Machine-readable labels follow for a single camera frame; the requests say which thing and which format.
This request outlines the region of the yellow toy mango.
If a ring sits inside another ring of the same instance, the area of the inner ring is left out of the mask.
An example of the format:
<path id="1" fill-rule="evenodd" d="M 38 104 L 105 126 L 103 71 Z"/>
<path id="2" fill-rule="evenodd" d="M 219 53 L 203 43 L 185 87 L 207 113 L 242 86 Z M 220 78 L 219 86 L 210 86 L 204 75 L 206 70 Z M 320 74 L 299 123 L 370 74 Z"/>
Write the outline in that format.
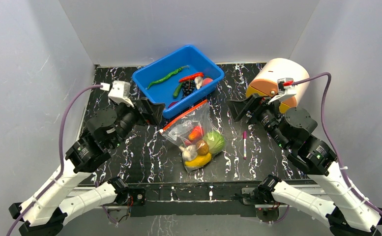
<path id="1" fill-rule="evenodd" d="M 206 155 L 197 155 L 197 157 L 192 161 L 185 161 L 185 167 L 188 168 L 200 168 L 206 165 L 212 160 L 212 154 L 207 153 Z"/>

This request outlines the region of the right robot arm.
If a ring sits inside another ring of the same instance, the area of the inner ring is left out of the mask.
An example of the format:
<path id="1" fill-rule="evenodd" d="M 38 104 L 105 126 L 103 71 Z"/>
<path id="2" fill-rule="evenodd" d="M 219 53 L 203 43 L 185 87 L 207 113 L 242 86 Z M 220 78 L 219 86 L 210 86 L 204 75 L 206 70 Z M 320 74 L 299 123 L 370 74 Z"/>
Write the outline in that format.
<path id="1" fill-rule="evenodd" d="M 234 121 L 250 113 L 248 123 L 260 124 L 281 149 L 290 152 L 288 160 L 329 196 L 328 200 L 315 197 L 268 175 L 250 193 L 252 200 L 295 207 L 321 221 L 335 236 L 380 235 L 382 208 L 373 209 L 364 196 L 355 195 L 352 182 L 342 176 L 336 153 L 312 134 L 318 124 L 305 109 L 292 107 L 281 113 L 279 101 L 257 94 L 228 100 L 227 106 Z"/>

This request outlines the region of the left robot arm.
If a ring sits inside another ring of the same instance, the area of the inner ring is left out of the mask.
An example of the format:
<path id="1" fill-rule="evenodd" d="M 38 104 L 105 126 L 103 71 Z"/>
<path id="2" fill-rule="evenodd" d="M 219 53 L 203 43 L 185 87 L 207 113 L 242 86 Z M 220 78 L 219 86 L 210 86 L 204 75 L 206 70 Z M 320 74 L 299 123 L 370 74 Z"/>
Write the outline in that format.
<path id="1" fill-rule="evenodd" d="M 125 141 L 136 125 L 158 125 L 165 105 L 147 98 L 127 100 L 95 112 L 85 130 L 67 152 L 60 153 L 60 166 L 32 197 L 14 203 L 9 212 L 21 223 L 23 236 L 55 236 L 74 218 L 106 204 L 123 205 L 132 191 L 119 177 L 92 190 L 69 197 L 80 182 L 110 159 L 110 150 Z"/>

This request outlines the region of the clear zip top bag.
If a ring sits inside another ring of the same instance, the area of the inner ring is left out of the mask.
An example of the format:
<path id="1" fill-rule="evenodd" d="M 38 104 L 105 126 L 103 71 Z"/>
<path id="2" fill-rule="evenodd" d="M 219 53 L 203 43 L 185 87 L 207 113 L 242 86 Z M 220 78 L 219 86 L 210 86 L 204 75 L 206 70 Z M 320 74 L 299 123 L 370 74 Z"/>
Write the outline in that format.
<path id="1" fill-rule="evenodd" d="M 224 135 L 213 126 L 207 100 L 179 115 L 159 133 L 180 149 L 187 172 L 203 168 L 226 146 Z"/>

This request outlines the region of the white toy mushroom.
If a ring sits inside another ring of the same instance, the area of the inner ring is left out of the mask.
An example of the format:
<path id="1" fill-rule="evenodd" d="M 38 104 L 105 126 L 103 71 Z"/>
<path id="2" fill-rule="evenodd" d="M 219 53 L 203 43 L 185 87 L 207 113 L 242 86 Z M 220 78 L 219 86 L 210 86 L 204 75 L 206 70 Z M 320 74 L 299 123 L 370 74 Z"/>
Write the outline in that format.
<path id="1" fill-rule="evenodd" d="M 198 155 L 197 148 L 196 148 L 195 145 L 189 145 L 187 147 L 180 146 L 179 148 L 180 148 L 180 150 L 182 152 L 182 159 L 184 161 L 192 161 Z"/>

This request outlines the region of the brown toy potato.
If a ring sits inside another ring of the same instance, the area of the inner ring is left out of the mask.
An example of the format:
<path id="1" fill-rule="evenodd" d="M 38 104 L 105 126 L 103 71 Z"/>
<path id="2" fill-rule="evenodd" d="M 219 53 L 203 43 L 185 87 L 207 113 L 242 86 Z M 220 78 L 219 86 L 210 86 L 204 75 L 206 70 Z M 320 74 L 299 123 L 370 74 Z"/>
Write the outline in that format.
<path id="1" fill-rule="evenodd" d="M 199 156 L 205 156 L 209 153 L 209 146 L 205 140 L 201 139 L 197 141 L 195 146 Z"/>

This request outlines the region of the green toy cabbage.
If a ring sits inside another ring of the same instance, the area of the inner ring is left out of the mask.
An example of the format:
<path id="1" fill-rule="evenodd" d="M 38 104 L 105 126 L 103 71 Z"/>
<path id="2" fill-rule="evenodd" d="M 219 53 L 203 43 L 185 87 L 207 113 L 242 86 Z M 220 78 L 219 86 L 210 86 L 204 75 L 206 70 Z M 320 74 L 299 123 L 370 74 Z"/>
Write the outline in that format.
<path id="1" fill-rule="evenodd" d="M 211 154 L 220 153 L 226 144 L 224 136 L 216 130 L 206 133 L 203 136 L 203 140 L 207 143 Z"/>

